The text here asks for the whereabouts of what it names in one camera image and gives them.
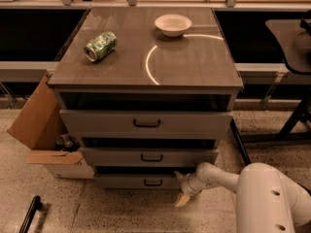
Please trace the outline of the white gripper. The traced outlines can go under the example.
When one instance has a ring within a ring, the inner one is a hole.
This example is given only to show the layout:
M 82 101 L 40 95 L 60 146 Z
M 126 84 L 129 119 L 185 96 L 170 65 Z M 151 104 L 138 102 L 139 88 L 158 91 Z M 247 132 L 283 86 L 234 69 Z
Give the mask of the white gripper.
M 177 180 L 181 182 L 182 192 L 178 194 L 177 201 L 175 202 L 175 207 L 180 208 L 189 202 L 190 197 L 202 190 L 202 182 L 196 174 L 184 175 L 178 171 L 174 171 L 174 174 Z

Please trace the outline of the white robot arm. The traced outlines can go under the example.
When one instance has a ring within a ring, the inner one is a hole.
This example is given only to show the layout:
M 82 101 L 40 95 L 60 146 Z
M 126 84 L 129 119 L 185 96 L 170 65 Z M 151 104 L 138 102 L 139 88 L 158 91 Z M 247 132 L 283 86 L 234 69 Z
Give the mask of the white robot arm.
M 182 207 L 204 189 L 221 186 L 236 194 L 236 233 L 295 233 L 311 221 L 311 195 L 276 168 L 252 163 L 241 173 L 226 172 L 210 163 L 191 174 L 176 174 Z

